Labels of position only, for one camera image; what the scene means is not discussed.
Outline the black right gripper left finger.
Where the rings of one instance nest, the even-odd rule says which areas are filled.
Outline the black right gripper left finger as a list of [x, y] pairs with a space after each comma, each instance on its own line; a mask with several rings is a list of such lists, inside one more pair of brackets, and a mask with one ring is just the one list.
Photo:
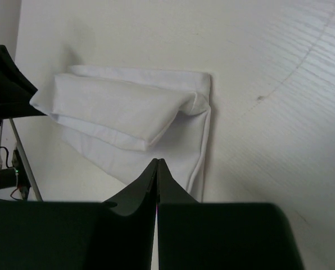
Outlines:
[[0, 269], [150, 269], [153, 159], [104, 202], [0, 202]]

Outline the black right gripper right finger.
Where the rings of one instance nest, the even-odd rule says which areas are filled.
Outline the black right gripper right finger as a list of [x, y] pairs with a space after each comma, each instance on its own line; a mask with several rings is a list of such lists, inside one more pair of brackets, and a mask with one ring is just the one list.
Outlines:
[[265, 202], [201, 203], [157, 167], [160, 269], [303, 269], [285, 214]]

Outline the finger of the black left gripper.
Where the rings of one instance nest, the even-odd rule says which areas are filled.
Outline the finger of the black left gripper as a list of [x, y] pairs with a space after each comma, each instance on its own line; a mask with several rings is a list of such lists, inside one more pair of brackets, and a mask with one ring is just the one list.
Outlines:
[[43, 116], [30, 104], [37, 91], [15, 65], [6, 46], [0, 44], [0, 119]]

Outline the white fabric skirt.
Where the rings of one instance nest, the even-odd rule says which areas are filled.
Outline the white fabric skirt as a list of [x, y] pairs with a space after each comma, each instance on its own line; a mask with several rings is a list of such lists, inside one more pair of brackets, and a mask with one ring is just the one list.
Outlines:
[[180, 186], [201, 200], [210, 89], [207, 73], [73, 65], [30, 104], [61, 126], [66, 143], [122, 183], [164, 159]]

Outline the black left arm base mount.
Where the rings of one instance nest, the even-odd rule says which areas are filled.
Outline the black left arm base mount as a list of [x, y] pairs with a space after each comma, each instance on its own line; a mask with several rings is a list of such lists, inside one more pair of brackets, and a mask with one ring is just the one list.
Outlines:
[[12, 154], [11, 166], [8, 164], [9, 150], [4, 146], [0, 146], [0, 149], [4, 149], [6, 152], [6, 168], [0, 166], [0, 190], [14, 187], [10, 198], [17, 201], [27, 201], [31, 183], [18, 149], [15, 149]]

